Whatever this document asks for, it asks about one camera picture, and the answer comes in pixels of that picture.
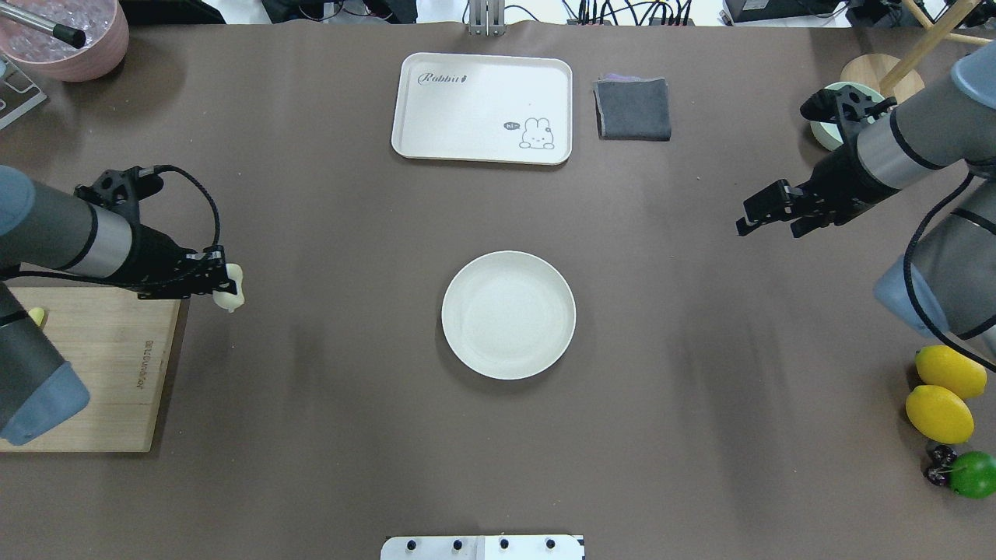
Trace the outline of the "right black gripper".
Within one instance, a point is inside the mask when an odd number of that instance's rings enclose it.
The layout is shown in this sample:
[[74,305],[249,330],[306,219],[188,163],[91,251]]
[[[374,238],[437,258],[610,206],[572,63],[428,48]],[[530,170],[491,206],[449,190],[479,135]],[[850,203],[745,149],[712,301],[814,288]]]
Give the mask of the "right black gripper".
[[[797,219],[794,206],[806,199],[805,191],[817,201]],[[856,148],[842,145],[815,166],[801,188],[776,180],[751,195],[743,202],[744,215],[735,225],[739,236],[747,236],[761,226],[794,220],[792,235],[802,238],[819,228],[843,226],[885,199],[887,186],[864,169]]]

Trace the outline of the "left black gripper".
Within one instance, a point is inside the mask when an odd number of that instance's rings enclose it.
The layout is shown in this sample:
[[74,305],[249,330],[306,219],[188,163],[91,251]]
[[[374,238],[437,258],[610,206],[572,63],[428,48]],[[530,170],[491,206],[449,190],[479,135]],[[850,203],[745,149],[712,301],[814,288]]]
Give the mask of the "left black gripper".
[[177,245],[167,234],[147,226],[132,227],[134,239],[117,286],[142,300],[184,300],[192,295],[237,295],[235,282],[225,282],[224,248],[213,239],[196,251]]

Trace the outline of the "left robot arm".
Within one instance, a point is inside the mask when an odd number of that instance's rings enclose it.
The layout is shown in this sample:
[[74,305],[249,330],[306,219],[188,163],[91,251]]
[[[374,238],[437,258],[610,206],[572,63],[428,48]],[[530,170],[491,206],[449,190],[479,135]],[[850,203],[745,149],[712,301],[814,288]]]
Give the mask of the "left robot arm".
[[147,453],[181,300],[244,304],[219,224],[196,250],[140,221],[174,171],[107,170],[67,194],[3,167],[5,453]]

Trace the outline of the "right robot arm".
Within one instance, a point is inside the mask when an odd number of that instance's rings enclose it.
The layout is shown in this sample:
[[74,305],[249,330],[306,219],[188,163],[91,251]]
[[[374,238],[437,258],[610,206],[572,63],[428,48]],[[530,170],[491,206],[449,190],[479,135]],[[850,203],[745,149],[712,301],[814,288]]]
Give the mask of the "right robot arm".
[[994,61],[992,44],[903,102],[856,86],[820,89],[801,114],[836,125],[842,145],[800,184],[772,182],[743,203],[746,236],[786,221],[793,237],[844,226],[929,175],[963,164],[964,178],[919,219],[876,281],[894,316],[958,355],[994,369]]

